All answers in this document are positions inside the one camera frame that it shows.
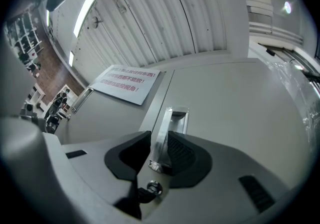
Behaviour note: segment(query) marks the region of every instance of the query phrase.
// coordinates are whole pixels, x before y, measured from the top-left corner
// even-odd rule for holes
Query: fluorescent light
[[[79,33],[81,31],[82,25],[92,7],[92,5],[94,4],[95,0],[85,0],[83,3],[83,6],[80,10],[80,13],[78,15],[78,18],[76,19],[76,23],[74,26],[74,30],[73,33],[76,37],[79,36]]]
[[[287,14],[291,13],[291,6],[290,6],[290,4],[288,2],[284,3],[284,9],[285,9]]]
[[[70,55],[69,55],[69,65],[72,67],[72,63],[74,62],[74,53],[72,51],[70,51]]]
[[[294,65],[298,70],[303,70],[304,68],[302,66],[299,65]]]
[[[50,12],[48,10],[46,10],[45,20],[46,20],[46,26],[49,27],[49,24],[50,24]]]

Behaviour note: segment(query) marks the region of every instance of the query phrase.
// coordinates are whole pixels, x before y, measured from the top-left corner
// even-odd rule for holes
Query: door
[[[63,119],[55,132],[61,144],[94,142],[137,132],[164,78],[160,72],[142,105],[115,98],[99,91],[88,90],[70,120]]]
[[[151,145],[168,107],[189,108],[186,134],[241,150],[289,189],[306,177],[310,158],[302,118],[285,87],[259,60],[175,70]],[[150,180],[168,183],[146,166],[138,176],[140,187]]]

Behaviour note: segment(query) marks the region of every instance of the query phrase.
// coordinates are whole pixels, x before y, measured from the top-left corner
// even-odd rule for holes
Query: recessed handle
[[[92,88],[87,88],[85,93],[77,99],[77,101],[73,104],[71,111],[72,113],[77,113],[77,111],[80,109],[82,104],[86,101],[86,99],[92,94],[94,89]]]
[[[149,161],[149,167],[152,170],[158,173],[170,174],[171,161],[168,156],[168,131],[186,134],[188,118],[188,107],[176,106],[166,108]]]

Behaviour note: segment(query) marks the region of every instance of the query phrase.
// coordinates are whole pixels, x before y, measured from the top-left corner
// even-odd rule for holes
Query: white sign
[[[154,69],[114,65],[91,88],[142,105],[159,72]]]

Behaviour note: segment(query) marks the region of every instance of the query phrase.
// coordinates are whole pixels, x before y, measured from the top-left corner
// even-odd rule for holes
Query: black grille
[[[260,213],[275,203],[255,177],[251,175],[243,176],[239,178],[239,181]]]
[[[77,150],[77,151],[66,153],[65,155],[68,159],[71,159],[71,158],[81,157],[86,154],[87,154],[87,152],[85,152],[83,150]]]

